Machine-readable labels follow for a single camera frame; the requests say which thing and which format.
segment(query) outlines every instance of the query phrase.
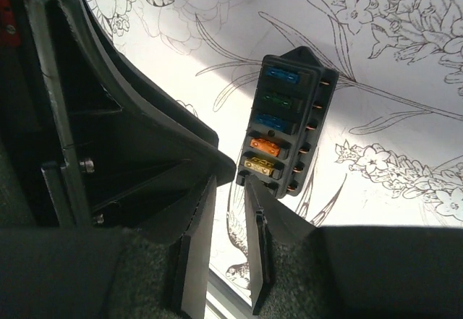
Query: metal screw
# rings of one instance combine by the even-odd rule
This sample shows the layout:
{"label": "metal screw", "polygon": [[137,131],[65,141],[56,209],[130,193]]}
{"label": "metal screw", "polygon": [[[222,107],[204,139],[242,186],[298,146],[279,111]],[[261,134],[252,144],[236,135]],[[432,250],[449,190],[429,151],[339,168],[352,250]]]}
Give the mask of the metal screw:
{"label": "metal screw", "polygon": [[7,32],[10,35],[14,35],[16,33],[16,28],[13,25],[7,25]]}
{"label": "metal screw", "polygon": [[97,216],[94,216],[93,217],[93,223],[95,225],[101,225],[102,223],[104,223],[104,216],[103,214],[98,214]]}
{"label": "metal screw", "polygon": [[93,163],[93,160],[91,158],[84,158],[80,162],[80,168],[84,173],[92,174],[93,172],[95,172],[95,164]]}

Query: blue fuse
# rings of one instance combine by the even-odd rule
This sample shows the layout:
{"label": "blue fuse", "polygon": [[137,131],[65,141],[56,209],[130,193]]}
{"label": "blue fuse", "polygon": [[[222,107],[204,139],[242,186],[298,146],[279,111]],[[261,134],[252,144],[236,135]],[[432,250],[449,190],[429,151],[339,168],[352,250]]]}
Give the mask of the blue fuse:
{"label": "blue fuse", "polygon": [[284,80],[286,82],[290,82],[291,84],[297,84],[300,81],[299,75],[275,67],[267,68],[266,76]]}
{"label": "blue fuse", "polygon": [[272,129],[277,129],[278,131],[284,132],[288,123],[268,114],[258,114],[255,117],[255,121],[259,124],[268,126]]}

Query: floral wallpaper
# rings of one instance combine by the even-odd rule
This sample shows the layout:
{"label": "floral wallpaper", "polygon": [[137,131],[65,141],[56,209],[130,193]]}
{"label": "floral wallpaper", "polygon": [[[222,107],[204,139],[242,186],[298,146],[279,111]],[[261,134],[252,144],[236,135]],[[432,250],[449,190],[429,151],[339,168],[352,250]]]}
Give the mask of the floral wallpaper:
{"label": "floral wallpaper", "polygon": [[[307,46],[339,81],[298,197],[310,223],[463,227],[463,0],[86,0],[116,48],[240,158],[262,58]],[[249,300],[242,187],[211,267]]]}

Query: bird drawing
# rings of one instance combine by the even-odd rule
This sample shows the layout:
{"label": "bird drawing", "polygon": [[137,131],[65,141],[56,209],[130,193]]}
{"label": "bird drawing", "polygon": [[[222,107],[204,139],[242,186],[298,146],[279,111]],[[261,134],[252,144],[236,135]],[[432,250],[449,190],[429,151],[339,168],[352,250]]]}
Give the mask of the bird drawing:
{"label": "bird drawing", "polygon": [[235,183],[230,186],[226,209],[226,229],[231,244],[243,253],[246,261],[228,267],[225,276],[235,285],[250,290],[249,262],[247,261],[245,190]]}

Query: green fuse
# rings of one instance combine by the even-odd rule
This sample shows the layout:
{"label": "green fuse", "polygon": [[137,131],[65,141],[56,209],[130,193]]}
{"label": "green fuse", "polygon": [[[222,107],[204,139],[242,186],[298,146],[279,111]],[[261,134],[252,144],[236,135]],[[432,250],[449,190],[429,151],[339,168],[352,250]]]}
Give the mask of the green fuse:
{"label": "green fuse", "polygon": [[290,98],[285,98],[281,95],[278,95],[277,93],[266,93],[263,96],[263,100],[279,104],[281,107],[286,109],[290,109],[292,104]]}

